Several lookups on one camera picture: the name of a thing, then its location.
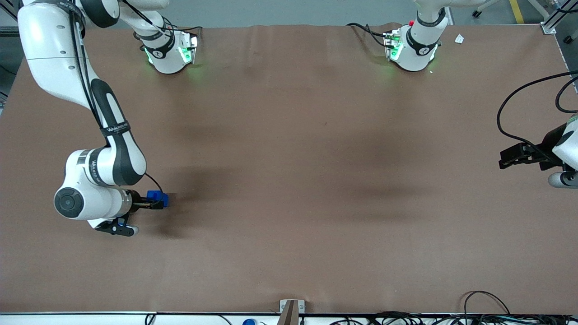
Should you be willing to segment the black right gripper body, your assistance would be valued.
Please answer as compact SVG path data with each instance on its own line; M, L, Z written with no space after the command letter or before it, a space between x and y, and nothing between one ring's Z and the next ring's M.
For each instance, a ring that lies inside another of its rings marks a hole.
M136 212L143 208L143 202L148 202L146 197L141 197L140 194L135 190L128 190L128 195L131 201L131 207L129 212Z

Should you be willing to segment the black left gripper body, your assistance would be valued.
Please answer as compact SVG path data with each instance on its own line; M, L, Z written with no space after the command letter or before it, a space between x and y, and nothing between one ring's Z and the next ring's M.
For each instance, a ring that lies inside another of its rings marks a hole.
M548 158L539 163L541 171L563 166L564 163L562 160L553 154L552 150L562 138L565 128L566 125L562 124L559 127L547 132L542 142L539 144L539 148L548 156Z

